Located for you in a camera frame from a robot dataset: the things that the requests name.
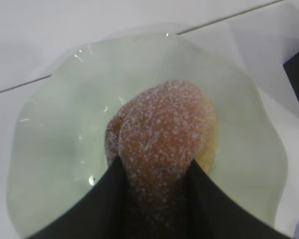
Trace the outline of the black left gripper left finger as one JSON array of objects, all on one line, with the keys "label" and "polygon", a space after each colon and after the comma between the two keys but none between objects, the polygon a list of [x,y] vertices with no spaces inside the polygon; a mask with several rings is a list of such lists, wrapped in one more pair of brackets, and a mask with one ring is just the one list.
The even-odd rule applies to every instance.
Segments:
[{"label": "black left gripper left finger", "polygon": [[122,239],[127,177],[116,158],[93,188],[69,211],[30,239]]}]

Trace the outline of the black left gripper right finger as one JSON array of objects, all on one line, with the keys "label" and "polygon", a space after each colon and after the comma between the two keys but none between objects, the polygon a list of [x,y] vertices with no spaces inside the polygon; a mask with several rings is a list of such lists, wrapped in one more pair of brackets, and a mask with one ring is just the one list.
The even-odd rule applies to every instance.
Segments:
[{"label": "black left gripper right finger", "polygon": [[285,239],[231,200],[193,160],[186,173],[190,239]]}]

